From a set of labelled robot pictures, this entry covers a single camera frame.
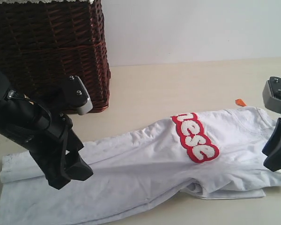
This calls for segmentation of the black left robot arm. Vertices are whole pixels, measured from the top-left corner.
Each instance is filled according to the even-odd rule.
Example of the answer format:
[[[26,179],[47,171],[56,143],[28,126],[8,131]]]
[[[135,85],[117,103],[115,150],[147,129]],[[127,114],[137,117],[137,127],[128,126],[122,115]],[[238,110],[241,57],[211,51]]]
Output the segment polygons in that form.
[[[85,181],[93,171],[81,158],[83,143],[73,131],[68,108],[79,115],[92,110],[86,87],[70,76],[39,98],[15,90],[0,71],[0,135],[29,151],[48,184],[61,189],[71,180]]]

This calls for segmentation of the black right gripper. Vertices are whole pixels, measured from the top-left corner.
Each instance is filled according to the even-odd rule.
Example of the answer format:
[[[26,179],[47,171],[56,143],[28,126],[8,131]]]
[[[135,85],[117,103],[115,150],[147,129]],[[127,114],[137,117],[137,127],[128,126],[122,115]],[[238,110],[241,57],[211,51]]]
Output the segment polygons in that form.
[[[263,165],[272,172],[281,169],[281,107],[277,110],[280,118],[262,152],[266,155]]]

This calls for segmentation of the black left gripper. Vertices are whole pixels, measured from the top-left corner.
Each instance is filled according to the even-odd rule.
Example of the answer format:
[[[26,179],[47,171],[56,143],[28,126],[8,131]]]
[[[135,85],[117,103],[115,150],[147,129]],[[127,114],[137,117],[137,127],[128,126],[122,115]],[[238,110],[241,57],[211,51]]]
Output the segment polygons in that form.
[[[79,154],[84,145],[72,126],[68,116],[61,117],[40,102],[0,95],[0,135],[27,149],[55,189],[93,175]]]

